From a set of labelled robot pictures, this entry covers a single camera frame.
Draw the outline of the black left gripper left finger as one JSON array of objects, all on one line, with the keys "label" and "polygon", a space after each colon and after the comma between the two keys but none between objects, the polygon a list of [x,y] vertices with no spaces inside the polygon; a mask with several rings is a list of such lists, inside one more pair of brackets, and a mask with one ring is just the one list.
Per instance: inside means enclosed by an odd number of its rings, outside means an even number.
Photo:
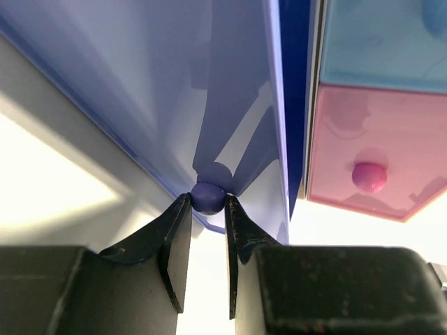
[{"label": "black left gripper left finger", "polygon": [[191,196],[95,253],[1,248],[2,334],[174,334],[184,310]]}]

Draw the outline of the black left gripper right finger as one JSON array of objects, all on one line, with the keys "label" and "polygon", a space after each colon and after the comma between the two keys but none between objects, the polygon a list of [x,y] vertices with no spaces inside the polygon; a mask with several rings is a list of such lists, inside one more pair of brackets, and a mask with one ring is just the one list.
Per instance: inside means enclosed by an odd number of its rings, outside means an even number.
[{"label": "black left gripper right finger", "polygon": [[445,334],[446,296],[407,248],[285,246],[225,201],[237,334]]}]

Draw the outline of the pink drawer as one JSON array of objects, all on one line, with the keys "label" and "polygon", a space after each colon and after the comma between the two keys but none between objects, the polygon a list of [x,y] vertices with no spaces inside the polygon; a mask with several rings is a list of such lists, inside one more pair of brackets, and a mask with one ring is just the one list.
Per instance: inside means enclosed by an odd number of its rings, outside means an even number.
[{"label": "pink drawer", "polygon": [[446,194],[446,97],[322,85],[308,198],[407,221]]}]

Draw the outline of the purple blue drawer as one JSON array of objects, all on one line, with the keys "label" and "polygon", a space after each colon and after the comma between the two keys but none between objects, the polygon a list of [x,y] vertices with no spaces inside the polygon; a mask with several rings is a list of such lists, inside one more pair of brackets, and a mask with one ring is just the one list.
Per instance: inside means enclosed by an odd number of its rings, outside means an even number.
[{"label": "purple blue drawer", "polygon": [[214,184],[287,243],[286,44],[308,1],[2,1],[1,35],[169,194]]}]

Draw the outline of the light blue small drawer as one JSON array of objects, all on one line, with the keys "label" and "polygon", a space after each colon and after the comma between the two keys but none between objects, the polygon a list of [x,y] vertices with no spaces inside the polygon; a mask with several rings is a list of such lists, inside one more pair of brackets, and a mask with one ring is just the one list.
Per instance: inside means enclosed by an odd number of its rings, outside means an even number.
[{"label": "light blue small drawer", "polygon": [[444,94],[445,1],[328,1],[320,80]]}]

